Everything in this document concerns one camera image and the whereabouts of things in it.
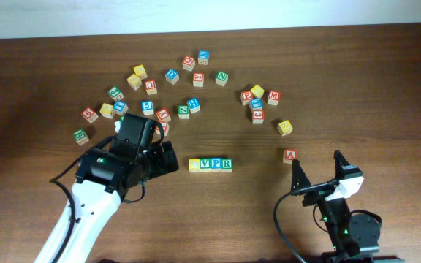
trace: blue block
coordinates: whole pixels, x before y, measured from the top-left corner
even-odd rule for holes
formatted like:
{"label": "blue block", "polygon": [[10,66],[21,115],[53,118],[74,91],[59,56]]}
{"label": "blue block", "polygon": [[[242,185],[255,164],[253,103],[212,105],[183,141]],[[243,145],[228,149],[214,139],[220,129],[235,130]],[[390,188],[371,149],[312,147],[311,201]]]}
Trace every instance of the blue block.
{"label": "blue block", "polygon": [[211,169],[222,169],[222,158],[212,158],[210,165]]}
{"label": "blue block", "polygon": [[174,78],[176,78],[176,76],[178,76],[178,72],[174,69],[171,69],[167,72],[167,74],[165,74],[165,76],[169,77],[171,80],[173,80]]}
{"label": "blue block", "polygon": [[199,54],[197,55],[197,58],[208,59],[209,58],[209,51],[199,50]]}
{"label": "blue block", "polygon": [[123,111],[123,109],[124,109],[125,106],[126,106],[126,103],[117,101],[113,105],[113,109],[121,112],[121,111]]}
{"label": "blue block", "polygon": [[143,110],[152,110],[152,109],[153,109],[153,102],[152,101],[143,102]]}
{"label": "blue block", "polygon": [[253,99],[249,103],[251,103],[253,109],[262,107],[262,100],[259,98]]}
{"label": "blue block", "polygon": [[199,103],[199,101],[198,101],[196,98],[190,99],[190,100],[188,101],[188,107],[189,107],[190,109],[197,108],[197,107],[199,107],[200,105],[201,105],[201,104]]}

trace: wooden surface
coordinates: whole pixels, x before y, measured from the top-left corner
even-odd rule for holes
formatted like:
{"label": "wooden surface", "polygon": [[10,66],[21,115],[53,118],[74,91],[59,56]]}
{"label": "wooden surface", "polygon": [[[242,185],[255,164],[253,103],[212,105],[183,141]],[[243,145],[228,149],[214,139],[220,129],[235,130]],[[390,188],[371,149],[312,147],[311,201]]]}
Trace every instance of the wooden surface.
{"label": "wooden surface", "polygon": [[[201,48],[211,54],[195,67],[205,87],[193,88],[181,60]],[[157,95],[127,85],[138,64]],[[176,85],[164,79],[169,68],[181,74]],[[218,70],[230,74],[224,88],[213,81]],[[251,124],[239,98],[255,84],[281,91],[278,106],[265,104],[263,125]],[[0,262],[35,260],[67,201],[48,180],[114,133],[114,120],[91,125],[80,115],[111,102],[112,85],[131,113],[141,114],[145,99],[171,110],[167,139],[181,169],[149,181],[143,201],[120,206],[88,262],[292,259],[272,219],[292,178],[285,148],[298,150],[312,183],[334,176],[340,149],[365,177],[350,208],[384,220],[379,255],[421,262],[421,24],[0,41]],[[192,97],[201,111],[179,120],[176,107]],[[284,119],[294,131],[281,137]],[[80,128],[91,138],[83,147],[72,137]],[[231,157],[235,170],[190,174],[187,160],[201,156]],[[73,173],[62,182],[71,185]],[[332,249],[300,197],[278,214],[303,254]]]}

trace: white wall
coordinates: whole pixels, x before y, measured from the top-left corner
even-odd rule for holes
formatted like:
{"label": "white wall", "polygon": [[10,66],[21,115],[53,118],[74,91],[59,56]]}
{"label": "white wall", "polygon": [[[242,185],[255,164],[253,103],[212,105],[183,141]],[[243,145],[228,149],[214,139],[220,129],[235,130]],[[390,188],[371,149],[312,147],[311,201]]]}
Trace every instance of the white wall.
{"label": "white wall", "polygon": [[0,38],[421,22],[421,0],[0,0]]}

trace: cable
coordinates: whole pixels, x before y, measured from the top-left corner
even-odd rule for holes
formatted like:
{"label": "cable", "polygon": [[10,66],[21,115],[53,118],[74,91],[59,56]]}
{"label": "cable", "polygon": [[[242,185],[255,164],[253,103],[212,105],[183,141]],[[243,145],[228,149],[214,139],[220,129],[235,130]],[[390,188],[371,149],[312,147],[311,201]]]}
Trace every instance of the cable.
{"label": "cable", "polygon": [[314,220],[314,223],[316,223],[316,225],[322,230],[322,231],[324,231],[324,232],[326,232],[326,233],[329,233],[326,229],[323,229],[319,224],[318,224],[318,221],[316,220],[316,216],[314,216],[314,212],[316,212],[316,209],[318,208],[318,204],[315,204],[314,205],[314,207],[313,207],[313,220]]}
{"label": "cable", "polygon": [[297,252],[297,250],[293,247],[293,245],[288,241],[288,239],[285,237],[284,233],[282,233],[282,229],[281,227],[278,225],[278,220],[277,220],[277,208],[278,205],[280,205],[280,203],[282,201],[284,201],[284,199],[286,197],[292,196],[297,194],[298,192],[300,192],[301,190],[303,190],[302,188],[295,190],[295,191],[291,191],[289,193],[284,194],[281,198],[279,198],[279,200],[277,201],[276,205],[274,206],[274,211],[273,211],[273,217],[274,217],[274,223],[276,224],[276,228],[277,228],[277,232],[281,235],[282,240],[285,242],[285,245],[287,245],[287,247],[292,251],[293,255],[298,259],[299,262],[302,263],[306,263],[305,259],[303,259],[301,257],[301,255]]}
{"label": "cable", "polygon": [[[100,148],[100,149],[102,149],[109,142],[111,142],[113,138],[114,138],[114,136],[106,137],[105,139],[103,139],[103,141],[97,143],[92,148]],[[76,163],[78,163],[80,161],[80,159],[82,158],[82,156],[84,154],[86,154],[87,152],[89,152],[92,148],[90,148],[85,153],[83,153],[81,156],[79,156],[77,159],[75,159],[63,172],[61,172],[61,174],[59,174],[58,176],[50,179],[50,183],[56,184],[59,188],[61,188],[61,190],[63,190],[64,194],[66,194],[66,196],[67,196],[67,199],[69,201],[69,205],[71,206],[71,217],[69,218],[69,221],[70,221],[69,222],[69,228],[67,230],[66,237],[64,238],[63,243],[61,244],[61,247],[58,250],[58,253],[56,254],[55,258],[53,259],[53,263],[58,262],[59,258],[63,254],[64,249],[66,248],[67,243],[69,242],[69,239],[71,237],[72,230],[74,229],[74,222],[76,221],[76,209],[75,209],[74,199],[72,198],[72,195],[69,192],[69,190],[66,188],[66,186],[64,186],[64,184],[58,182],[58,179],[59,178],[62,178],[66,173],[68,173],[68,171],[70,171],[71,168],[73,168],[76,165]]]}
{"label": "cable", "polygon": [[128,199],[123,199],[124,203],[127,204],[132,204],[133,202],[139,202],[140,200],[142,200],[145,196],[145,184],[141,184],[141,186],[143,187],[143,193],[140,195],[140,198],[134,201],[128,200]]}

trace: green block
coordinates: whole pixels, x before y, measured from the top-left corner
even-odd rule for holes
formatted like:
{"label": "green block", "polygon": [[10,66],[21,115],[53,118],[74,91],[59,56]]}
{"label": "green block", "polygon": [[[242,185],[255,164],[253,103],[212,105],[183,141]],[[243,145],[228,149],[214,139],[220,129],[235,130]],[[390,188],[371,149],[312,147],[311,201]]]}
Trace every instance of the green block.
{"label": "green block", "polygon": [[120,91],[120,89],[119,89],[119,88],[117,88],[117,87],[113,87],[112,89],[110,89],[110,90],[108,91],[108,94],[110,95],[110,97],[111,97],[112,99],[116,98],[116,97],[117,97],[117,95],[119,95],[120,93],[121,93],[121,91]]}
{"label": "green block", "polygon": [[200,164],[201,164],[201,168],[200,171],[201,172],[210,172],[211,171],[211,159],[209,158],[203,158],[200,159]]}
{"label": "green block", "polygon": [[83,129],[80,129],[78,131],[74,131],[74,133],[72,133],[72,135],[74,135],[74,140],[76,140],[76,141],[87,137],[86,132]]}
{"label": "green block", "polygon": [[217,73],[217,78],[221,81],[225,81],[228,78],[228,73],[219,71],[219,73]]}
{"label": "green block", "polygon": [[233,160],[222,159],[222,172],[232,172],[232,171],[233,171]]}
{"label": "green block", "polygon": [[189,113],[188,105],[178,106],[178,114],[188,114],[188,113]]}

